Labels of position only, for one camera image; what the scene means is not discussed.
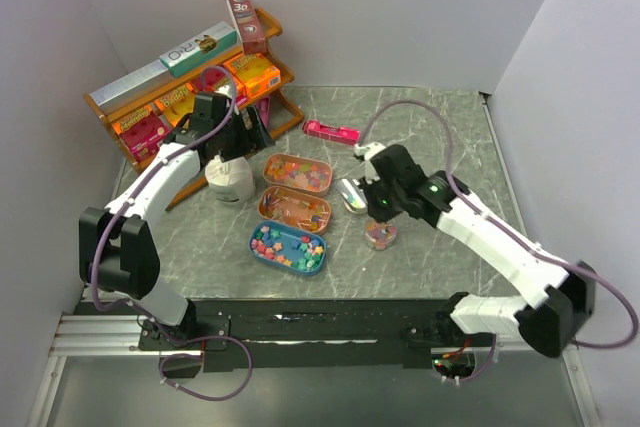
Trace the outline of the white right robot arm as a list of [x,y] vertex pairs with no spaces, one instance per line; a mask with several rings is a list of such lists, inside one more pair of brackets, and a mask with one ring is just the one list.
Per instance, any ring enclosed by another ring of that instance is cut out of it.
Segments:
[[464,183],[440,170],[426,175],[401,145],[357,145],[365,164],[358,181],[371,218],[386,223],[406,213],[449,235],[493,267],[517,291],[509,297],[456,293],[433,323],[456,346],[476,334],[521,339],[558,357],[590,318],[595,283],[559,266],[558,258],[495,217]]

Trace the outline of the red orange sponge box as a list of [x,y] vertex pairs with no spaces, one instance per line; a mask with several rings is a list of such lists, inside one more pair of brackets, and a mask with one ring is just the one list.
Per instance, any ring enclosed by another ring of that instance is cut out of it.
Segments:
[[[235,84],[236,104],[239,108],[245,106],[249,97],[245,85],[234,75],[231,75]],[[208,68],[190,81],[194,92],[216,92],[231,96],[231,87],[228,77],[220,70]]]

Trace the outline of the pink slim box upright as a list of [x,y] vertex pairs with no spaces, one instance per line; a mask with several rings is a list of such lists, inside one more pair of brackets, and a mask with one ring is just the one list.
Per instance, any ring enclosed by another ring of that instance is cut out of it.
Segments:
[[269,124],[270,97],[266,96],[254,103],[259,117],[265,127]]

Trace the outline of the red tall carton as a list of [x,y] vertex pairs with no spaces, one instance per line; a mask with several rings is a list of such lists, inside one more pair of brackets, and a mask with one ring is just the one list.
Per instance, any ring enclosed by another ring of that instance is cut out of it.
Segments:
[[251,0],[226,0],[231,20],[245,55],[264,54],[267,41]]

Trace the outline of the teal long box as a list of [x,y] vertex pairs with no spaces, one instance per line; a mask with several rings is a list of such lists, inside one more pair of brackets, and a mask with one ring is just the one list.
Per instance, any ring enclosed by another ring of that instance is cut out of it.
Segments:
[[174,77],[180,77],[237,44],[237,32],[220,22],[159,56]]

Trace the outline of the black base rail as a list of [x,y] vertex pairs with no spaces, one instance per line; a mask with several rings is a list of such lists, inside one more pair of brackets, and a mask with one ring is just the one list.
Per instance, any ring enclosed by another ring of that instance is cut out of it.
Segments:
[[167,339],[145,321],[138,347],[200,354],[207,372],[400,365],[428,369],[435,350],[490,346],[464,334],[428,299],[213,299],[195,304],[191,332]]

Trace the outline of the silver long box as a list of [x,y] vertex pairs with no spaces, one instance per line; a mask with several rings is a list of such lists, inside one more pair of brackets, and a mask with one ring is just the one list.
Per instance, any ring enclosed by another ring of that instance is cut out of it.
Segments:
[[170,71],[159,60],[155,61],[103,86],[89,94],[105,114],[135,101],[173,79]]

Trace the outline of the gold jar lid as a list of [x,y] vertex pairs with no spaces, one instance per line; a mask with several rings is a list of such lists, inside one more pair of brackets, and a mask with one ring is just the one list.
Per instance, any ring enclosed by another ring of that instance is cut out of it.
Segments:
[[353,209],[348,205],[346,206],[346,208],[350,213],[355,214],[355,215],[364,215],[364,214],[367,213],[367,209],[366,208],[365,209]]

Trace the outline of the blue tin of star candies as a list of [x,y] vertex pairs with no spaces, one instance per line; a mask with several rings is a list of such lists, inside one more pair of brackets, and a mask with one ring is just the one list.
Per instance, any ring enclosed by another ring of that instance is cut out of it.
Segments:
[[306,277],[322,270],[328,254],[321,236],[270,220],[254,228],[248,248],[266,265]]

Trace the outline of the pink sponge box left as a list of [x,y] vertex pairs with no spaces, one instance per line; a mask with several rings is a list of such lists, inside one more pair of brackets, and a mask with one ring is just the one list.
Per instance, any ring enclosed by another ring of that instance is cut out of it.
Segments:
[[159,115],[153,103],[140,107],[111,124],[135,162],[154,157],[171,124]]

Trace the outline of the white toilet paper roll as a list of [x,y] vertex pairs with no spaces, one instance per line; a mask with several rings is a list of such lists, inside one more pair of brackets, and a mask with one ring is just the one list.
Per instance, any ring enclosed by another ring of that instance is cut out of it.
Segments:
[[204,173],[209,188],[223,203],[243,203],[255,195],[251,166],[244,157],[223,162],[216,156],[206,165]]

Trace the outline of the orange sponge box right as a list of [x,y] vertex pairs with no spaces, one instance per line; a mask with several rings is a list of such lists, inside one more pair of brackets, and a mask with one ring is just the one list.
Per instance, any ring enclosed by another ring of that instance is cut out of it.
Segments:
[[281,82],[281,72],[263,54],[239,54],[223,66],[242,84],[245,95],[254,99]]

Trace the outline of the clear plastic jar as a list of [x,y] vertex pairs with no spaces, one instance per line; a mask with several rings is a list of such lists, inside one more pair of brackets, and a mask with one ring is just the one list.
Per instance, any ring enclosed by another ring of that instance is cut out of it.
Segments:
[[397,227],[393,221],[376,222],[371,219],[365,223],[364,238],[374,250],[387,249],[397,237]]

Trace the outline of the silver metal scoop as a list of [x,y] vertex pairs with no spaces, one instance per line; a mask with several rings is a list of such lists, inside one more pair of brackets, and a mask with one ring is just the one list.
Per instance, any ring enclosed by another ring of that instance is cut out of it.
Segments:
[[339,179],[336,182],[336,189],[345,207],[348,205],[353,209],[368,209],[366,197],[355,179]]

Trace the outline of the pink tin of lollipops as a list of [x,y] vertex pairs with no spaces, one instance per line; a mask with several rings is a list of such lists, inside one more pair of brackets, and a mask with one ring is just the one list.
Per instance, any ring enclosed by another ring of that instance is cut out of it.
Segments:
[[257,209],[266,220],[317,235],[326,231],[332,213],[324,199],[278,186],[264,190]]

